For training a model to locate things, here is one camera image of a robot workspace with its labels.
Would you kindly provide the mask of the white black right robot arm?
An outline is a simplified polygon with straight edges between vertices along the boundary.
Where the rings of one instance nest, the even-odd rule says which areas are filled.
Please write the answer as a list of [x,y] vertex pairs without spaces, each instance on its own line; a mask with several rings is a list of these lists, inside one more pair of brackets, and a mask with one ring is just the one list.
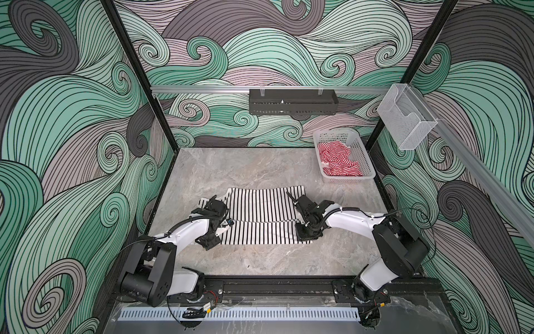
[[371,213],[331,200],[315,203],[305,195],[289,198],[301,220],[296,224],[299,241],[317,240],[324,230],[334,228],[374,242],[380,257],[368,263],[352,283],[359,301],[370,301],[397,278],[412,278],[430,253],[429,243],[398,210]]

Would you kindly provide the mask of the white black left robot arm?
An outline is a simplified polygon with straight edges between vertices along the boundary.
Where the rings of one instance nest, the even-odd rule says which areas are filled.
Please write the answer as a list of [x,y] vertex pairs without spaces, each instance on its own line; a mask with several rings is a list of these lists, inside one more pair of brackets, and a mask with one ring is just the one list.
[[168,231],[149,237],[141,235],[127,246],[126,262],[117,282],[120,296],[156,307],[178,296],[196,302],[204,295],[204,274],[191,268],[175,268],[176,257],[195,243],[204,250],[221,244],[221,236],[234,222],[228,206],[215,196]]

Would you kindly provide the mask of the black white striped tank top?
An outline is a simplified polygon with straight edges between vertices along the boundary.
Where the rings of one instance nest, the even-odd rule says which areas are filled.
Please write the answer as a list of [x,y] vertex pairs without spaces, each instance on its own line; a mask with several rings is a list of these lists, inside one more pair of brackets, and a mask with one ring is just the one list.
[[303,195],[302,185],[275,189],[229,188],[219,200],[226,204],[234,225],[221,235],[221,244],[299,244],[296,226],[302,219],[291,199]]

